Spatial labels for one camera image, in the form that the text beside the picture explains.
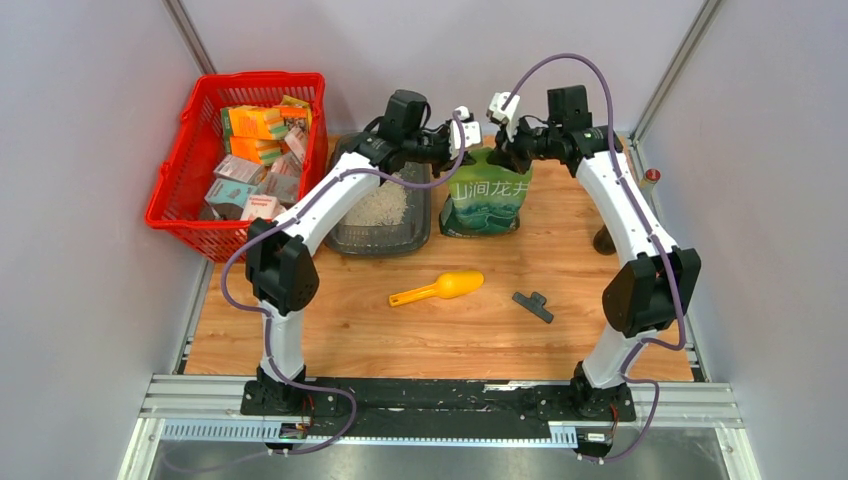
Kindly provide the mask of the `green litter bag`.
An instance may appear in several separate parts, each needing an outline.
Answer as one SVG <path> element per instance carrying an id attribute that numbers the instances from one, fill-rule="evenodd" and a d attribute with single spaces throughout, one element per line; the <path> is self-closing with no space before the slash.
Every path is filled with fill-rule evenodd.
<path id="1" fill-rule="evenodd" d="M 533 178 L 531 169 L 516 173 L 492 162 L 491 147 L 466 154 L 447 182 L 448 196 L 438 223 L 442 235 L 477 238 L 505 235 L 520 227 L 520 210 Z"/>

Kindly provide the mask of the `black bag clip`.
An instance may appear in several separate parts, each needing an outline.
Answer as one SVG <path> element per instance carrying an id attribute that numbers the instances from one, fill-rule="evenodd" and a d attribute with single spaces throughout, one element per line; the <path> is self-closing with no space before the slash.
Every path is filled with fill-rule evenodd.
<path id="1" fill-rule="evenodd" d="M 512 300 L 546 324 L 553 322 L 554 314 L 546 308 L 547 298 L 541 293 L 534 291 L 527 296 L 521 292 L 515 292 L 512 295 Z"/>

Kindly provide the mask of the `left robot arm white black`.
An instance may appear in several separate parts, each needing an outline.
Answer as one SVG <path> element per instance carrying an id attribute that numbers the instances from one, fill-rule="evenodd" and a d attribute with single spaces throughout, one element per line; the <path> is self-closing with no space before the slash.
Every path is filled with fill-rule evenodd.
<path id="1" fill-rule="evenodd" d="M 291 415 L 308 403 L 302 337 L 305 309 L 319 288 L 314 254 L 325 237 L 363 198 L 409 163 L 431 166 L 435 183 L 458 170 L 465 151 L 482 142 L 481 127 L 465 107 L 428 129 L 427 99 L 397 90 L 385 112 L 342 142 L 329 173 L 273 220 L 248 228 L 245 273 L 263 316 L 263 354 L 244 389 L 246 415 Z"/>

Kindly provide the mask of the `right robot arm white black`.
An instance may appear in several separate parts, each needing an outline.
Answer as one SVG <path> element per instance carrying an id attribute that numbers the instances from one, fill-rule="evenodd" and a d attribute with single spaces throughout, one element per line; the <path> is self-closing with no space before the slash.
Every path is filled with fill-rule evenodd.
<path id="1" fill-rule="evenodd" d="M 602 294 L 607 325 L 579 362 L 568 401 L 577 417 L 610 412 L 626 391 L 626 375 L 641 348 L 681 319 L 701 268 L 695 249 L 667 234 L 641 195 L 610 126 L 596 126 L 582 85 L 551 89 L 548 116 L 532 127 L 517 113 L 519 97 L 493 95 L 487 110 L 499 127 L 496 158 L 526 172 L 535 160 L 556 160 L 588 193 L 615 247 L 620 270 Z"/>

